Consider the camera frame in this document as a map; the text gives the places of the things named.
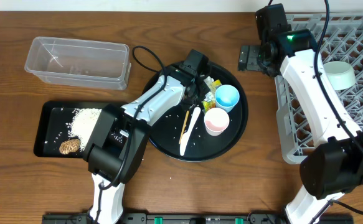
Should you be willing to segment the round black tray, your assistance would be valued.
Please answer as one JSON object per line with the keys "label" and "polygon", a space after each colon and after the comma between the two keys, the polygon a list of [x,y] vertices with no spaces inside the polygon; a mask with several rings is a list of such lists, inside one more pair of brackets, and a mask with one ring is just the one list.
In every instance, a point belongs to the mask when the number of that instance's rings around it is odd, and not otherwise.
{"label": "round black tray", "polygon": [[214,159],[230,150],[242,137],[248,121],[248,102],[244,90],[237,78],[226,68],[212,62],[210,76],[221,83],[234,86],[240,93],[240,99],[230,111],[228,128],[218,136],[211,136],[205,129],[204,114],[201,113],[194,125],[184,155],[180,155],[179,139],[186,111],[191,105],[178,105],[168,110],[155,123],[149,140],[169,157],[182,161],[200,162]]}

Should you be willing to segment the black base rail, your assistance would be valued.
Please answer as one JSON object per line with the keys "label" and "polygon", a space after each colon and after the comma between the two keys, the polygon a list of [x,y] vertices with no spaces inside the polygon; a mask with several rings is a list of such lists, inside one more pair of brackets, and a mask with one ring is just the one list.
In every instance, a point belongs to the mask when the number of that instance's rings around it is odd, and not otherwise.
{"label": "black base rail", "polygon": [[[117,221],[119,224],[287,224],[298,223],[284,214],[253,212],[248,215],[170,215],[145,213],[125,213]],[[93,223],[87,213],[46,214],[42,224],[88,224]]]}

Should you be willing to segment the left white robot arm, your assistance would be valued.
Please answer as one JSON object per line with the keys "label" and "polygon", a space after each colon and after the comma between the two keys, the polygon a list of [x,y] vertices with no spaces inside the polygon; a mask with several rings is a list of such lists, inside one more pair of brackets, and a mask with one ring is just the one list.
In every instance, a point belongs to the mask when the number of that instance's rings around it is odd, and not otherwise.
{"label": "left white robot arm", "polygon": [[191,50],[185,60],[162,66],[156,83],[137,100],[102,109],[83,153],[95,184],[87,223],[120,220],[125,184],[141,164],[152,127],[182,100],[195,103],[211,71],[208,57]]}

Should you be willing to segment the pink plastic cup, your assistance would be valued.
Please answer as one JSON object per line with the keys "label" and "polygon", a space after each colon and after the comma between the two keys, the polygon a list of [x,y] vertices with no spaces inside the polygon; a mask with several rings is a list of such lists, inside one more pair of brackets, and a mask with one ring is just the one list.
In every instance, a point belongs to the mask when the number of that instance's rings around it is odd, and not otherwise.
{"label": "pink plastic cup", "polygon": [[222,134],[229,126],[228,113],[221,108],[212,108],[204,116],[204,125],[207,133],[211,136]]}

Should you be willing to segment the brown shiitake mushroom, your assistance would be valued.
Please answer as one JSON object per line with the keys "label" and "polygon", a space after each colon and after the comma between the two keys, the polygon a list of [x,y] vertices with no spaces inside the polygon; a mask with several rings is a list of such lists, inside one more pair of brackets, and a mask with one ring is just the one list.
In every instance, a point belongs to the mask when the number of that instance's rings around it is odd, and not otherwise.
{"label": "brown shiitake mushroom", "polygon": [[79,139],[70,139],[67,141],[64,141],[60,147],[59,152],[61,154],[69,154],[71,152],[77,152],[80,148],[80,140]]}

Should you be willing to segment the black rectangular tray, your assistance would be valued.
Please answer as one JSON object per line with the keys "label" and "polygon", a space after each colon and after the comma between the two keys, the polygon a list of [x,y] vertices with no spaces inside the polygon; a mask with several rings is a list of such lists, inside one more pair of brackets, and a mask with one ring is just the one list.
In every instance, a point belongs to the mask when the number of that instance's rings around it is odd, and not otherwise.
{"label": "black rectangular tray", "polygon": [[82,158],[80,150],[61,154],[60,145],[69,140],[68,123],[73,121],[76,109],[103,109],[106,105],[122,106],[124,101],[48,101],[44,103],[34,144],[37,157]]}

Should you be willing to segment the yellow snack wrapper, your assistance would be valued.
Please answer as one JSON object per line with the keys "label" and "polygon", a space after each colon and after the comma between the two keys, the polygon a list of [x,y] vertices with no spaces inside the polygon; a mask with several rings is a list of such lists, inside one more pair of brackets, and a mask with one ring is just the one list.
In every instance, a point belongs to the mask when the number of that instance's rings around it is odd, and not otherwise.
{"label": "yellow snack wrapper", "polygon": [[205,94],[205,98],[202,100],[204,112],[206,113],[208,110],[215,108],[215,92],[222,86],[222,83],[220,80],[214,80],[210,76],[204,79],[204,83],[209,88],[209,91]]}

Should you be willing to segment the grey dishwasher rack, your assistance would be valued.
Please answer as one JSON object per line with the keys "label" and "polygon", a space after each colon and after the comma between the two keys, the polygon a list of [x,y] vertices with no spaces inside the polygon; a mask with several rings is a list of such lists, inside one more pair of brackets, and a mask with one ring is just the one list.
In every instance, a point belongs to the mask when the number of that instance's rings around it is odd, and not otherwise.
{"label": "grey dishwasher rack", "polygon": [[[356,84],[337,94],[363,131],[363,13],[332,13],[320,54],[325,63],[342,61],[353,67]],[[289,164],[299,164],[314,149],[311,130],[287,81],[278,76],[275,86],[282,157]]]}

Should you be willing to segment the wooden chopstick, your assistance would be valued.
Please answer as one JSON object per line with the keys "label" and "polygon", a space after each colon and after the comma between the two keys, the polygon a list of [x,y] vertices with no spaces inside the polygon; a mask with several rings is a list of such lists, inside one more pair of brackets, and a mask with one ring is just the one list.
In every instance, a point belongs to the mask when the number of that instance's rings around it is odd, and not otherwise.
{"label": "wooden chopstick", "polygon": [[181,129],[181,135],[180,135],[180,138],[179,138],[179,144],[181,143],[181,139],[183,137],[183,134],[184,134],[184,131],[185,131],[185,128],[186,128],[188,117],[189,117],[189,110],[186,111],[186,115],[185,115],[184,122],[183,122],[182,129]]}

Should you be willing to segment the clear plastic bin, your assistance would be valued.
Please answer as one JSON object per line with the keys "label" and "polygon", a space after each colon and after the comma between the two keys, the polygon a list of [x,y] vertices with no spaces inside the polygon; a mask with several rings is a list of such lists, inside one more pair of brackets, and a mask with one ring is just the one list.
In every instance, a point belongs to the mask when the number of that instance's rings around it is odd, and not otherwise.
{"label": "clear plastic bin", "polygon": [[131,69],[126,44],[36,37],[25,71],[45,83],[125,90]]}

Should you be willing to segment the white plastic knife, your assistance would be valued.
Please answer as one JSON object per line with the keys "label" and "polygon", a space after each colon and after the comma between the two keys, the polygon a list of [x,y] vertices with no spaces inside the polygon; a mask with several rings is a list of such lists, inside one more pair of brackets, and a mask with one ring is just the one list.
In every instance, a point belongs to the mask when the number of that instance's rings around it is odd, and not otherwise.
{"label": "white plastic knife", "polygon": [[189,138],[191,136],[192,130],[194,129],[194,126],[197,122],[197,119],[200,115],[201,109],[197,106],[194,108],[191,120],[188,126],[187,131],[182,135],[181,143],[180,143],[180,155],[183,156],[186,151],[187,143],[189,141]]}

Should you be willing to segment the mint green bowl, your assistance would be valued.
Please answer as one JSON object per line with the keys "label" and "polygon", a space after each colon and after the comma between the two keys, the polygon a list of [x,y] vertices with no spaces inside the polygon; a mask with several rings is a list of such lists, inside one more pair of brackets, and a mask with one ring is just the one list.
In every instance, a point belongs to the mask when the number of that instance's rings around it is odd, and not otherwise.
{"label": "mint green bowl", "polygon": [[348,89],[356,83],[354,69],[347,62],[328,62],[324,64],[324,69],[335,91]]}

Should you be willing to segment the pile of white rice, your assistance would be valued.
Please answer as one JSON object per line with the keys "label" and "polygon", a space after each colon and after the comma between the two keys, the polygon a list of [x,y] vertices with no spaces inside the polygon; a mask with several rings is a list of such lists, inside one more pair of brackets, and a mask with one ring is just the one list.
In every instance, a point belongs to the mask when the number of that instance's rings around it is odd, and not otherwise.
{"label": "pile of white rice", "polygon": [[96,108],[73,109],[71,122],[65,124],[67,135],[64,141],[79,139],[80,148],[78,151],[84,151],[100,114],[101,109]]}

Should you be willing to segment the blue plastic cup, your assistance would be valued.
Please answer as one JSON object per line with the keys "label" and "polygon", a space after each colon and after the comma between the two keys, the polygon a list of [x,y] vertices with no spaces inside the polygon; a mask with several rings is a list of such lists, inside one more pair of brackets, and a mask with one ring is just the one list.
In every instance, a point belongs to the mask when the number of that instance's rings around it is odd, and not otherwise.
{"label": "blue plastic cup", "polygon": [[239,102],[240,93],[232,85],[221,85],[215,91],[215,105],[227,113],[231,112]]}

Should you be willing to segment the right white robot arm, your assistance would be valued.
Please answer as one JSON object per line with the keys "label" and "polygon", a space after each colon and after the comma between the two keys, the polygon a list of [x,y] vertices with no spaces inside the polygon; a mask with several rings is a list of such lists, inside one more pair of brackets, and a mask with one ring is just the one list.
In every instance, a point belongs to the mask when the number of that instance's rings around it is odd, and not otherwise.
{"label": "right white robot arm", "polygon": [[347,113],[323,67],[308,29],[293,30],[282,4],[270,2],[255,14],[260,48],[258,70],[283,77],[309,123],[315,149],[299,165],[302,187],[279,223],[317,223],[345,194],[363,185],[363,132]]}

